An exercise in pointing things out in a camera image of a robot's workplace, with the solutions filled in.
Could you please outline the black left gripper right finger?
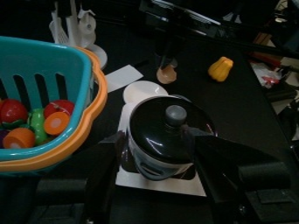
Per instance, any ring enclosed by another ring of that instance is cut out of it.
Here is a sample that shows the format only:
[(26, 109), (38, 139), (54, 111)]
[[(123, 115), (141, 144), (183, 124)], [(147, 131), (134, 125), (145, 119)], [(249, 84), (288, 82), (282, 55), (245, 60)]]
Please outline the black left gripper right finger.
[(182, 126), (215, 224), (292, 224), (292, 177), (284, 161), (243, 144)]

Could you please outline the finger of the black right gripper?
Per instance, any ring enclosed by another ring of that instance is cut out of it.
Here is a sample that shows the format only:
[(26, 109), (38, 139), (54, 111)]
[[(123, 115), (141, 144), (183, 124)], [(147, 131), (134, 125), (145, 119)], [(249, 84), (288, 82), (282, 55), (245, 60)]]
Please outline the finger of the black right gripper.
[(178, 34), (171, 21), (162, 22), (155, 28), (155, 55), (158, 67), (165, 69), (177, 54)]

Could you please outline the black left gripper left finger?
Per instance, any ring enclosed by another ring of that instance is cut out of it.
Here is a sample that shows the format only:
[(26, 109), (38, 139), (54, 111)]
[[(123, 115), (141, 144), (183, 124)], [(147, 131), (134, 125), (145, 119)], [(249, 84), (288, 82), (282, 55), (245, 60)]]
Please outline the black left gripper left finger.
[(126, 141), (127, 135), (119, 131), (93, 147), (94, 167), (86, 185), (85, 206), (89, 224), (110, 223), (111, 200)]

